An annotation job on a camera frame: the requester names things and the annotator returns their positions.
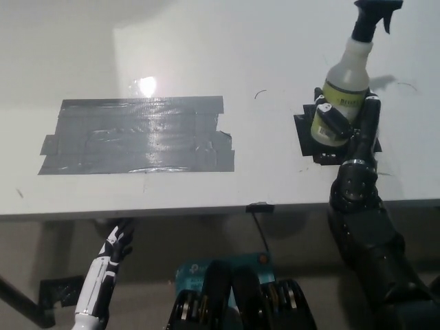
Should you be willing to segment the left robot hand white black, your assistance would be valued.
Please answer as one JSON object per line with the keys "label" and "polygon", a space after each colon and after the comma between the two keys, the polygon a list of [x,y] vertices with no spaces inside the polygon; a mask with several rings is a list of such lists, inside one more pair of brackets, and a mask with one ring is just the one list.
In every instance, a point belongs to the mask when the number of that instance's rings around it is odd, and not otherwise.
{"label": "left robot hand white black", "polygon": [[120,264],[133,250],[134,225],[133,219],[120,220],[92,261],[76,305],[73,330],[107,327]]}

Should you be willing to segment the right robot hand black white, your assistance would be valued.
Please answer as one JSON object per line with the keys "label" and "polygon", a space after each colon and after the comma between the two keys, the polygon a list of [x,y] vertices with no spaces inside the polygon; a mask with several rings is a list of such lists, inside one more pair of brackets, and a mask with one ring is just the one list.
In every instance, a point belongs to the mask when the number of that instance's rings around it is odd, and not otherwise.
{"label": "right robot hand black white", "polygon": [[315,117],[321,120],[333,134],[348,145],[345,160],[363,160],[376,166],[374,148],[377,141],[380,121],[381,101],[377,94],[368,90],[362,101],[362,107],[353,122],[349,122],[324,97],[323,90],[314,89]]}

